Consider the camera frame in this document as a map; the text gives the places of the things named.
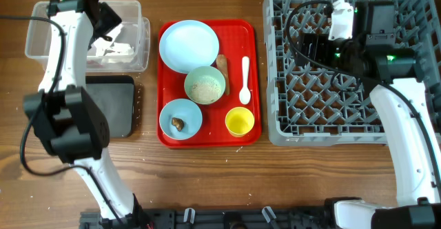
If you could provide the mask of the white napkin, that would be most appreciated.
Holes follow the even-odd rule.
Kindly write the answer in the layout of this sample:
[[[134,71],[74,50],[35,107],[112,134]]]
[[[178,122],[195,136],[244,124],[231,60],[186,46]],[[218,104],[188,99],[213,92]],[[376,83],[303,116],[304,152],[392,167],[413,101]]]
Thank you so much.
[[[111,41],[99,38],[92,44],[96,49],[95,56],[100,58],[101,63],[116,63],[120,59],[115,59],[115,57],[128,56],[134,53],[134,49],[129,43],[116,42],[116,38],[122,30],[123,25],[120,24],[108,34],[112,38]]]

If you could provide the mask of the light blue plate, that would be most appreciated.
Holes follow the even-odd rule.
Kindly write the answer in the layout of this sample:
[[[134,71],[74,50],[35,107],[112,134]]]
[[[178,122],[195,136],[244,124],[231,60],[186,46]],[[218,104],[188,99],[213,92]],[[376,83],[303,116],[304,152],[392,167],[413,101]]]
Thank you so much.
[[[196,20],[173,23],[164,31],[159,41],[163,63],[181,74],[212,65],[219,50],[220,43],[214,30],[206,23]]]

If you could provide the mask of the brown sweet potato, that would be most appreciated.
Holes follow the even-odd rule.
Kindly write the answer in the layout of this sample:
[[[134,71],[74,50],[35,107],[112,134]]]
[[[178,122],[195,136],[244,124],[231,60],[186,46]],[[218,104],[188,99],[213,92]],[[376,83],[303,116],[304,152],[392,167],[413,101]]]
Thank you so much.
[[[218,70],[222,73],[225,79],[225,94],[230,94],[230,86],[229,86],[229,76],[228,76],[228,69],[227,69],[227,58],[223,54],[219,54],[216,57],[216,66]]]

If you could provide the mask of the yellow cup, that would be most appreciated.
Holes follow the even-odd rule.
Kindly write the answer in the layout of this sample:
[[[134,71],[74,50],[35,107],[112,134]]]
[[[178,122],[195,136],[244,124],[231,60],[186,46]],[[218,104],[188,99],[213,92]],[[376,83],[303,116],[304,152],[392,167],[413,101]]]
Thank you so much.
[[[233,137],[245,136],[254,124],[254,114],[245,107],[232,108],[225,116],[225,126]]]

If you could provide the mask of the green bowl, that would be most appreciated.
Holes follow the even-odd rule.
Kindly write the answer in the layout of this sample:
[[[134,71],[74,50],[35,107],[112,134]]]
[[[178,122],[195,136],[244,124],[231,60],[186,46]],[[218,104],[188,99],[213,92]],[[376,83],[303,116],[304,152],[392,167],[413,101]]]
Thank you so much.
[[[184,81],[185,94],[195,103],[209,105],[217,102],[226,90],[226,80],[215,67],[193,69]]]

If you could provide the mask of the pile of rice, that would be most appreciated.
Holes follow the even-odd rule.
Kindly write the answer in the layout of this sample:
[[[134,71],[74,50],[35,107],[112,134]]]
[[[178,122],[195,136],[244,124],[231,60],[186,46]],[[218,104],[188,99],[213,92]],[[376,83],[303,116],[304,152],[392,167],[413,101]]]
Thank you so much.
[[[209,104],[215,102],[221,95],[221,86],[214,79],[195,81],[190,90],[190,97],[197,103]]]

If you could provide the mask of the small blue bowl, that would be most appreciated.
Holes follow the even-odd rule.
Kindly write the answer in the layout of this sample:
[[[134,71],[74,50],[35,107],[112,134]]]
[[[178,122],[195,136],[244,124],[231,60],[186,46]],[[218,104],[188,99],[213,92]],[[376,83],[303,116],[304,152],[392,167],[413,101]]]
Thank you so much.
[[[172,119],[180,119],[183,128],[178,130]],[[203,115],[196,103],[189,99],[175,99],[161,110],[159,125],[165,135],[175,140],[186,140],[193,137],[202,126]]]

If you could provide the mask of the brown food scrap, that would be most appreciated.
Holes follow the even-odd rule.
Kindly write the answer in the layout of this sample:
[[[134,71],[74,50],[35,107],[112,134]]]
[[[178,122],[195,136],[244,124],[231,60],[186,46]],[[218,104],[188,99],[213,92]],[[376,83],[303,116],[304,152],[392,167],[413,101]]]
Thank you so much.
[[[184,128],[185,122],[177,117],[172,117],[172,125],[180,132]]]

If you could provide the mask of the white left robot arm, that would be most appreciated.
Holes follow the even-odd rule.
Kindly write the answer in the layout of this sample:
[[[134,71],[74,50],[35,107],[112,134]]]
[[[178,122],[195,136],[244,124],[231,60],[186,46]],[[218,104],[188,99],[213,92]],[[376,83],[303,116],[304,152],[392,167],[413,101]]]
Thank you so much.
[[[63,171],[74,169],[84,180],[100,207],[102,228],[146,228],[150,219],[135,194],[124,184],[110,158],[110,129],[107,119],[85,87],[88,50],[107,35],[121,18],[99,0],[50,0],[45,21],[52,38],[48,64],[36,94],[23,100],[29,119],[20,145],[34,132],[46,152],[58,157]]]

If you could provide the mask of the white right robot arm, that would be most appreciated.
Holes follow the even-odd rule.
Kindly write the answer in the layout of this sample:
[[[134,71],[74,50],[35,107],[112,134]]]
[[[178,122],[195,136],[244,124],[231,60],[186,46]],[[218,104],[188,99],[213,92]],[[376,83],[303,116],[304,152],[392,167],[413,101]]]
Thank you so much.
[[[439,228],[440,147],[429,116],[424,73],[410,48],[398,48],[391,1],[323,1],[326,35],[290,39],[298,57],[365,87],[386,134],[397,185],[397,206],[359,198],[327,201],[337,228]]]

